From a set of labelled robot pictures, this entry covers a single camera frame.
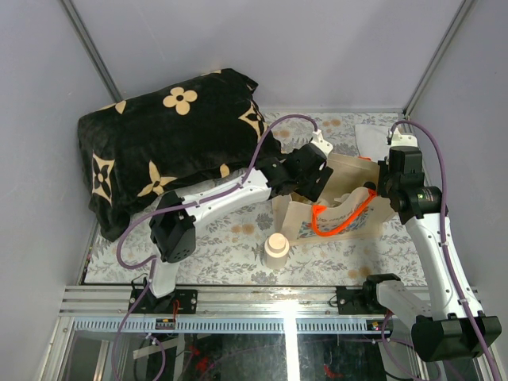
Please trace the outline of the black floral pattern pillow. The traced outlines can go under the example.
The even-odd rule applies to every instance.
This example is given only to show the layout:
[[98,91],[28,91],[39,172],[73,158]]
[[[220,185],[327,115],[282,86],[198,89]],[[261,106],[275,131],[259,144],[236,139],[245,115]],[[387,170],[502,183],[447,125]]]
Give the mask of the black floral pattern pillow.
[[167,191],[282,158],[253,94],[257,83],[220,69],[82,116],[77,126],[90,210],[115,241]]

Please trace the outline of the beige jar right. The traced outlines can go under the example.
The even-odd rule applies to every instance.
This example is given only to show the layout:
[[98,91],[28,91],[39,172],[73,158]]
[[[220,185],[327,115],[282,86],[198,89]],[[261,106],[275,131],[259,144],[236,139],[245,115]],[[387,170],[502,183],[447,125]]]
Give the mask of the beige jar right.
[[290,244],[281,233],[273,233],[264,242],[265,264],[272,270],[285,266],[288,259]]

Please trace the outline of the white folded cloth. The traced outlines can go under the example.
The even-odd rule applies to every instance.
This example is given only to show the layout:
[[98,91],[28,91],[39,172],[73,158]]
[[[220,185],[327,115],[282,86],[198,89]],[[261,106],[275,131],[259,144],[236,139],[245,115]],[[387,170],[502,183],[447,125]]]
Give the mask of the white folded cloth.
[[354,131],[360,156],[372,161],[384,160],[390,149],[387,143],[388,126],[356,124]]

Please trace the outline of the white bottle black cap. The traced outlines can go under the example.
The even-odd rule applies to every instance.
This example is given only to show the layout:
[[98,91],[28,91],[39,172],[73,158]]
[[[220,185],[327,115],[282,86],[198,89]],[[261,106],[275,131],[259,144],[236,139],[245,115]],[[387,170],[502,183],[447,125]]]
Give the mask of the white bottle black cap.
[[376,185],[373,182],[366,182],[364,184],[364,187],[366,187],[367,189],[369,189],[371,191],[376,191]]

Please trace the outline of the aluminium rail frame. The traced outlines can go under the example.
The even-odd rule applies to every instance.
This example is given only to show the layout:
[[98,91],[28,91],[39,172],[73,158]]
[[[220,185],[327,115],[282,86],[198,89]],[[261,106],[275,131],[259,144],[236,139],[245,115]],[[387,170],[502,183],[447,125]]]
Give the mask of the aluminium rail frame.
[[130,312],[140,284],[67,286],[39,375],[61,380],[78,331],[154,333],[278,333],[293,319],[299,333],[372,333],[386,313],[361,287],[254,287],[180,285],[182,311],[175,325],[168,313]]

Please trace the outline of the beige canvas tote bag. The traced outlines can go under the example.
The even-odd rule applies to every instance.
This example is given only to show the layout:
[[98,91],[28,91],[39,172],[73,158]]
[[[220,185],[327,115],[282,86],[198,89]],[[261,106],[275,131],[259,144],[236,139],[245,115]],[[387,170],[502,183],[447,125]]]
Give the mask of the beige canvas tote bag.
[[[296,193],[271,201],[275,231],[291,246],[380,237],[383,223],[392,219],[394,211],[387,198],[364,187],[366,182],[377,186],[378,164],[362,156],[332,153],[327,165],[333,174],[316,202]],[[346,193],[351,194],[350,205],[331,206],[334,198]]]

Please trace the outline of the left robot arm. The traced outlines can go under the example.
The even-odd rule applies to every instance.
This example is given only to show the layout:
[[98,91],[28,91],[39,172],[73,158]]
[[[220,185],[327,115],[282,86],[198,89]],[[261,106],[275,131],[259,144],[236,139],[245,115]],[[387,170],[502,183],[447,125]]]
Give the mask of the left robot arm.
[[196,249],[198,233],[208,224],[235,210],[292,193],[312,202],[318,200],[332,168],[326,161],[333,146],[311,141],[288,154],[284,160],[260,160],[243,175],[201,194],[179,197],[164,195],[149,222],[156,258],[144,280],[140,295],[132,295],[135,314],[173,314],[181,307],[175,291],[180,262]]

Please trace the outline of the green pump bottle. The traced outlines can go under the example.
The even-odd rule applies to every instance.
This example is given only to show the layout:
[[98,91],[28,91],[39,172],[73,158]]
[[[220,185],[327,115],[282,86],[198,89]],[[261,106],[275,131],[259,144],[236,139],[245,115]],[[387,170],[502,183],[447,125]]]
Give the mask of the green pump bottle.
[[352,202],[351,194],[346,193],[341,195],[340,197],[334,198],[331,206],[332,207],[348,206],[351,204],[351,202]]

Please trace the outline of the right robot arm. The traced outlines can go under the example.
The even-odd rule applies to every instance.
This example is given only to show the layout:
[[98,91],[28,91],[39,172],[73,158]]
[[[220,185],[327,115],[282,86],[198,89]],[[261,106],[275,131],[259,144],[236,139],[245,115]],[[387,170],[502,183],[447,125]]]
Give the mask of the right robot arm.
[[392,312],[410,330],[425,362],[475,358],[500,336],[498,317],[487,316],[460,268],[438,187],[427,187],[417,147],[391,148],[380,160],[378,194],[388,198],[417,249],[430,302],[411,293],[395,274],[370,275],[362,303],[371,313]]

